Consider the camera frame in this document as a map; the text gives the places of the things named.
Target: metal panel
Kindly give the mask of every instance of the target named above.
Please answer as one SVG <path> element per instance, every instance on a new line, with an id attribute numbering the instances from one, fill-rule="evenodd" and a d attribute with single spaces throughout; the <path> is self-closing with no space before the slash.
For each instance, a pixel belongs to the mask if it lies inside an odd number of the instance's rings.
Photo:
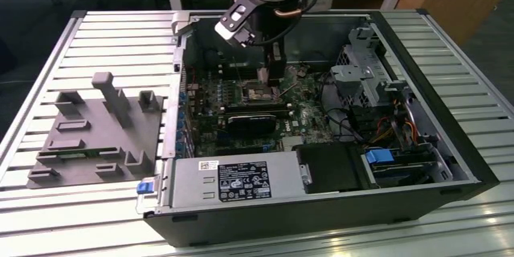
<path id="1" fill-rule="evenodd" d="M 172 54 L 153 55 L 117 55 L 113 57 L 68 57 L 63 59 L 60 67 L 79 66 L 123 66 L 129 64 L 159 64 L 171 63 Z"/>
<path id="2" fill-rule="evenodd" d="M 111 39 L 75 39 L 72 48 L 84 48 L 95 46 L 124 46 L 124 45 L 167 45 L 171 43 L 169 37 L 124 37 Z"/>
<path id="3" fill-rule="evenodd" d="M 171 21 L 136 21 L 136 22 L 85 22 L 83 29 L 140 29 L 140 28 L 169 28 Z"/>
<path id="4" fill-rule="evenodd" d="M 93 38 L 104 38 L 105 31 L 168 30 L 169 11 L 101 11 L 89 12 L 79 32 Z M 412 40 L 408 33 L 430 33 L 427 21 L 414 12 L 386 13 L 400 37 Z M 153 31 L 168 37 L 168 32 Z M 172 59 L 172 48 L 159 45 L 127 47 L 71 48 L 60 59 L 55 75 L 49 76 L 52 89 L 80 88 L 84 99 L 101 94 L 87 85 L 87 78 L 97 69 L 112 69 L 123 80 L 125 95 L 140 90 L 153 90 L 165 96 L 167 76 L 140 75 L 143 68 L 159 67 L 165 73 Z M 479 152 L 502 180 L 499 186 L 471 200 L 447 204 L 416 221 L 319 232 L 220 244 L 195 248 L 172 248 L 135 213 L 137 182 L 84 185 L 52 189 L 25 189 L 28 167 L 35 161 L 39 146 L 45 140 L 57 110 L 53 101 L 57 91 L 43 91 L 27 122 L 29 131 L 20 132 L 20 144 L 5 161 L 9 171 L 0 180 L 0 231 L 1 255 L 81 255 L 81 256 L 465 256 L 483 253 L 507 254 L 514 247 L 514 131 L 511 110 L 497 102 L 495 92 L 482 79 L 461 64 L 457 48 L 408 48 L 428 80 L 450 107 L 451 113 L 470 135 Z M 451 67 L 454 73 L 440 74 Z"/>
<path id="5" fill-rule="evenodd" d="M 77 39 L 95 37 L 143 37 L 143 36 L 172 36 L 171 28 L 163 29 L 101 29 L 101 30 L 79 30 Z"/>

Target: aluminum extrusion table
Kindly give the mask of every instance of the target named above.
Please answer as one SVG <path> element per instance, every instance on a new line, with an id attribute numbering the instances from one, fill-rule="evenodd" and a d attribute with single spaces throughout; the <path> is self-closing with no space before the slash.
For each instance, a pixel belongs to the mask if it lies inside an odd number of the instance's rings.
<path id="1" fill-rule="evenodd" d="M 91 11 L 75 14 L 69 20 L 0 144 L 1 255 L 247 257 L 513 253 L 514 109 L 430 16 L 415 11 L 384 15 L 490 164 L 502 182 L 499 186 L 415 221 L 179 249 L 167 244 L 136 213 L 137 182 L 28 190 L 27 174 L 57 114 L 52 103 L 59 91 L 79 90 L 83 98 L 99 98 L 89 77 L 97 71 L 111 71 L 116 76 L 113 84 L 124 89 L 127 96 L 140 90 L 153 90 L 164 97 L 168 94 L 173 11 Z"/>

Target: warning label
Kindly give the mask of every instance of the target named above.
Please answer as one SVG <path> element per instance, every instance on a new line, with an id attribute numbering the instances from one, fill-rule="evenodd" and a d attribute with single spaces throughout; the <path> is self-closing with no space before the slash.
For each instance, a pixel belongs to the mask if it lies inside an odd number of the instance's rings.
<path id="1" fill-rule="evenodd" d="M 218 180 L 222 202 L 271 198 L 266 162 L 218 165 Z"/>

